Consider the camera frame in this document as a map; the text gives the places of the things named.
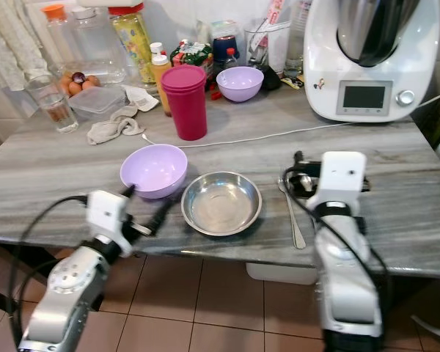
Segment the clear plastic food container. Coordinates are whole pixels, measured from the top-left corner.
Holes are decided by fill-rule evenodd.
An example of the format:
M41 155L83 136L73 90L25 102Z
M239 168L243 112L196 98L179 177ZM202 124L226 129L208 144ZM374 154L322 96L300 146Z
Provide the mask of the clear plastic food container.
M125 93L110 87L90 87L68 100L81 121L108 120L115 111L127 105Z

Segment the large clear plastic bottle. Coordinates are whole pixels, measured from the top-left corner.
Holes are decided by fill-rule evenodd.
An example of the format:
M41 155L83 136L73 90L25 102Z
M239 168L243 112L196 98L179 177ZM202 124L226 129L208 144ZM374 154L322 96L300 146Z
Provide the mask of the large clear plastic bottle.
M127 73L120 64L119 46L107 17L96 7L75 6L70 12L82 57L94 67L94 75L103 84L122 83Z

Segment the white folded cloth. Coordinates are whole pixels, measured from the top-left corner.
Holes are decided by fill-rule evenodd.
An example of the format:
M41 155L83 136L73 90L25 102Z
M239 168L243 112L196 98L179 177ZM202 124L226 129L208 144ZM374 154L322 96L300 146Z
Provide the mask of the white folded cloth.
M153 108L160 103L157 98L154 98L143 88L122 84L122 89L124 90L129 103L139 111L153 110Z

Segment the green snack packet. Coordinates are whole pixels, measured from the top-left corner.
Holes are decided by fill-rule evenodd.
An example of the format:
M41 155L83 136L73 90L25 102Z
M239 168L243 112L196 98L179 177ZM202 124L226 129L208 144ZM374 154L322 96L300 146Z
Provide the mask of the green snack packet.
M181 40L179 46L169 56L173 67L190 65L208 71L213 67L213 48L205 43Z

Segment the clear utensil holder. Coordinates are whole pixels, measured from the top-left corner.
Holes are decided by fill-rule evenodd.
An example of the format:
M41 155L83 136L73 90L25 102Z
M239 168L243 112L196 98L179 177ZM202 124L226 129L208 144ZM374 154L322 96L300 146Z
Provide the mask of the clear utensil holder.
M270 23L258 21L246 28L247 63L250 66L268 66L277 74L284 73L290 21Z

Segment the clear bottle orange cap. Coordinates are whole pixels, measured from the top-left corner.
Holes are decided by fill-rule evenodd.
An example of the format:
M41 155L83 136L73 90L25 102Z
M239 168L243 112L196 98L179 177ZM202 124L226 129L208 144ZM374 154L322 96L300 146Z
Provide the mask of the clear bottle orange cap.
M52 38L55 51L59 54L58 65L66 74L79 69L78 45L73 36L72 26L68 20L63 4L49 4L41 9L47 21L47 30Z

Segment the dark blue jar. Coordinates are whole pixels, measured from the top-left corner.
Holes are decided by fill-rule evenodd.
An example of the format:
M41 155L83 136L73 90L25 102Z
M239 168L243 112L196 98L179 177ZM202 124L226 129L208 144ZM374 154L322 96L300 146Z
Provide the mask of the dark blue jar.
M236 34L228 34L227 36L213 38L211 49L213 49L213 61L218 63L224 63L227 61L230 49L233 49L232 56L236 60L239 60L241 55Z

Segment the stainless steel bowl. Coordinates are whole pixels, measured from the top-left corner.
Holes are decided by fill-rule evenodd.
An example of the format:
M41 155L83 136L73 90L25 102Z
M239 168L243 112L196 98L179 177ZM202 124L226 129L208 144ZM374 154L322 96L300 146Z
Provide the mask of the stainless steel bowl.
M263 196L244 175L219 171L200 175L182 192L184 221L210 237L243 232L258 219Z

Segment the lilac plastic bowl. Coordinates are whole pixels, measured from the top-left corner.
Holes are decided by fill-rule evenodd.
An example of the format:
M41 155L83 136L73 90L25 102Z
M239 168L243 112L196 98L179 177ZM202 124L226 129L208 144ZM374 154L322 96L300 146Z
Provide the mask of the lilac plastic bowl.
M120 180L135 186L141 198L160 199L176 192L186 178L187 155L179 147L152 144L129 155L120 167Z
M264 75L254 67L225 68L218 73L216 83L221 94L233 103L243 103L256 96L263 84Z

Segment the white patterned curtain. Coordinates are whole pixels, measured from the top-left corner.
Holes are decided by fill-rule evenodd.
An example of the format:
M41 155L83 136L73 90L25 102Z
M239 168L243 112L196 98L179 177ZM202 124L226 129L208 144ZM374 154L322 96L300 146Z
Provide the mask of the white patterned curtain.
M18 0L0 0L0 90L20 91L30 79L48 74L41 44Z

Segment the yellow oil bottle red cap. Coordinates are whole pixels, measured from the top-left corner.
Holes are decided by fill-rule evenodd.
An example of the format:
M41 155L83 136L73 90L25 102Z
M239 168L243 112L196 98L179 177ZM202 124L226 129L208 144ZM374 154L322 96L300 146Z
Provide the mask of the yellow oil bottle red cap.
M152 63L152 51L150 51L150 38L145 29L145 23L141 11L144 4L135 7L109 7L109 20L120 37L123 46L128 51L129 57L139 68L141 81L144 84L154 85L154 76L150 63Z

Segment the grey crumpled rag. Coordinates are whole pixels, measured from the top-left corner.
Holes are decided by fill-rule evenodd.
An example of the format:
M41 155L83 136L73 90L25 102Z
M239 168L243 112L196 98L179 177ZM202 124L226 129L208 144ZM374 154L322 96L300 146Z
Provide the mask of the grey crumpled rag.
M90 127L87 141L90 145L106 143L120 135L133 136L143 133L144 127L139 126L135 115L139 110L127 105L110 115L109 120L96 122Z

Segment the magenta plastic cup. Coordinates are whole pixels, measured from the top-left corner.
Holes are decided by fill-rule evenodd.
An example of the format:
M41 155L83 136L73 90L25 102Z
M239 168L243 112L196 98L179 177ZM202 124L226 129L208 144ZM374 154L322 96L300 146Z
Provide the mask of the magenta plastic cup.
M177 137L196 141L207 134L205 71L197 66L170 68L162 78Z

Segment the small orange sauce bottle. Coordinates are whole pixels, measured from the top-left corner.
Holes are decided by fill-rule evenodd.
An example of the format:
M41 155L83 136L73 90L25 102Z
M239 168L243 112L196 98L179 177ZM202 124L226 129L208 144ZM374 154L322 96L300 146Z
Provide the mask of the small orange sauce bottle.
M161 98L161 103L163 105L164 114L167 117L171 117L171 111L166 93L164 93L162 78L164 74L170 69L170 67L171 63L169 61L169 57L164 56L163 54L153 54L152 63L150 63L150 70L152 71L152 74L154 76L154 81L158 89L158 94Z

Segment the clear glass tumbler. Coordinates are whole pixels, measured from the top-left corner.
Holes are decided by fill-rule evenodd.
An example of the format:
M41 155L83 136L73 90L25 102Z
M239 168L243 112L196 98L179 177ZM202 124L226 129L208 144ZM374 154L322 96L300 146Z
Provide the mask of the clear glass tumbler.
M25 88L38 108L50 117L58 132L77 130L78 122L67 103L65 91L52 75L35 76L26 83Z

